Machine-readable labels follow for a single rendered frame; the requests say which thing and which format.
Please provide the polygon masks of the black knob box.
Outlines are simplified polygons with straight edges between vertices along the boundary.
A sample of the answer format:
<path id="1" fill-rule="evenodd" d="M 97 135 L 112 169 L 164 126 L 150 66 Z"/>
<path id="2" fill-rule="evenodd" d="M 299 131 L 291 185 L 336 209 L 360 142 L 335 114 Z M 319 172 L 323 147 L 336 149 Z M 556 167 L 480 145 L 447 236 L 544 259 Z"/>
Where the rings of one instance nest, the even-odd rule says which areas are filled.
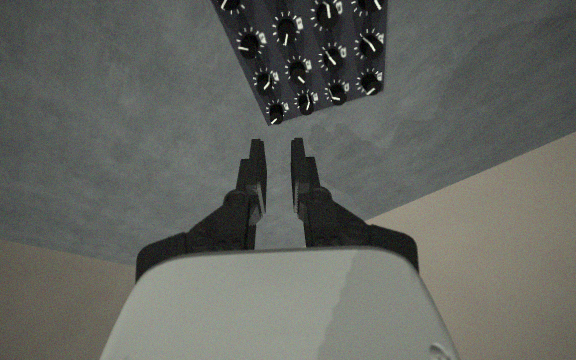
<path id="1" fill-rule="evenodd" d="M 388 0 L 211 2 L 268 126 L 384 91 Z"/>

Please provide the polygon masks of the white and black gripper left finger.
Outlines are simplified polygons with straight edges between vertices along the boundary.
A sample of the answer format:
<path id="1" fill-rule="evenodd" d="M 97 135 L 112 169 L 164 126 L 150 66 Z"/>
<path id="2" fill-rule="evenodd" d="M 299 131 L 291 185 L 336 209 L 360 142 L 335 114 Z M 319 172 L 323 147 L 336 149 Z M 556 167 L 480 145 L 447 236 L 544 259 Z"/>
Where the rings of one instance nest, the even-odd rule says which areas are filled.
<path id="1" fill-rule="evenodd" d="M 264 141 L 252 139 L 249 159 L 240 161 L 236 189 L 228 192 L 223 205 L 193 226 L 189 232 L 182 232 L 145 246 L 136 259 L 135 284 L 149 268 L 175 256 L 200 252 L 255 250 L 256 223 L 266 213 L 266 189 Z"/>

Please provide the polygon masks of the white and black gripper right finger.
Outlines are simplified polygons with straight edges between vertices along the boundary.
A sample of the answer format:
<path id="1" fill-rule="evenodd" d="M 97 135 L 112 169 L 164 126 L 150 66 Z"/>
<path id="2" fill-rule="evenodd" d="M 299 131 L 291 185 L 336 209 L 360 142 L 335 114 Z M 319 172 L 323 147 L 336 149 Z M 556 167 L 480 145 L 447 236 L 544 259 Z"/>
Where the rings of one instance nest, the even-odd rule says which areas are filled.
<path id="1" fill-rule="evenodd" d="M 304 223 L 306 247 L 373 246 L 407 258 L 419 274 L 416 242 L 409 235 L 368 225 L 332 199 L 320 186 L 315 157 L 306 157 L 303 138 L 291 140 L 294 213 Z"/>

